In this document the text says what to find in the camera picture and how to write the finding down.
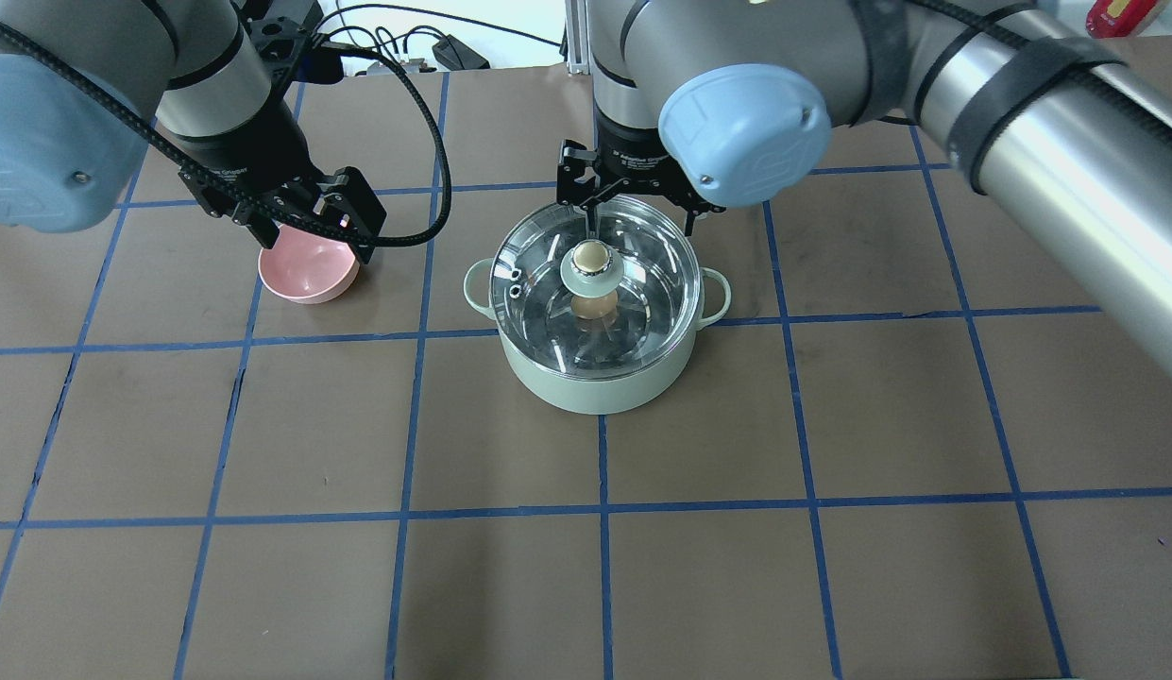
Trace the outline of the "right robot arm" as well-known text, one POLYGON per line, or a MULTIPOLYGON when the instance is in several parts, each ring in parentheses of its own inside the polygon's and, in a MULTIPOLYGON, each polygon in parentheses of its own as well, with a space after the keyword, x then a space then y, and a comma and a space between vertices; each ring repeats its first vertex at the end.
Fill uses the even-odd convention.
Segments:
POLYGON ((1172 98, 1027 1, 586 1, 594 150, 558 200, 771 199, 901 111, 1172 379, 1172 98))

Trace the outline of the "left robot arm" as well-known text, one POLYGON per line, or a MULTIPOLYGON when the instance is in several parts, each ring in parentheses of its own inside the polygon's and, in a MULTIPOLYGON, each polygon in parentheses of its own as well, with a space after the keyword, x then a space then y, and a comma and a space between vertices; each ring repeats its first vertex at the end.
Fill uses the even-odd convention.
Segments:
POLYGON ((377 249, 363 174, 325 174, 286 104, 314 1, 0 1, 0 225, 61 233, 114 211, 154 128, 202 211, 271 249, 280 227, 377 249))

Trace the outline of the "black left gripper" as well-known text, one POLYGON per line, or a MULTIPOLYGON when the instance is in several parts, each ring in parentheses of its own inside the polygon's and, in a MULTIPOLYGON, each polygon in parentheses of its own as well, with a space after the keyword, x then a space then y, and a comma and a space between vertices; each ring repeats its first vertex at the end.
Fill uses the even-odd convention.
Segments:
MULTIPOLYGON (((313 161, 295 116, 282 98, 271 98, 247 122, 229 132, 173 135, 180 152, 211 174, 289 215, 316 219, 318 234, 349 246, 357 264, 368 265, 382 234, 387 211, 357 166, 322 174, 313 161), (319 198, 319 211, 313 212, 319 198)), ((263 249, 275 249, 280 227, 272 219, 247 219, 246 229, 263 249)))

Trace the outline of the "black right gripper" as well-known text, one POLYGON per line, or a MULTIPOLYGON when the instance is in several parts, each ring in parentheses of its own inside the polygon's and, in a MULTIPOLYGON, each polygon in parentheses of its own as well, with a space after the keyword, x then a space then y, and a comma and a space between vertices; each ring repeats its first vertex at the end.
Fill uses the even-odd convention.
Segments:
POLYGON ((727 208, 706 200, 665 150, 657 128, 638 128, 611 120, 593 107, 595 145, 564 141, 558 163, 558 203, 581 208, 586 238, 600 238, 599 208, 620 195, 660 196, 684 210, 682 232, 691 237, 703 216, 727 208))

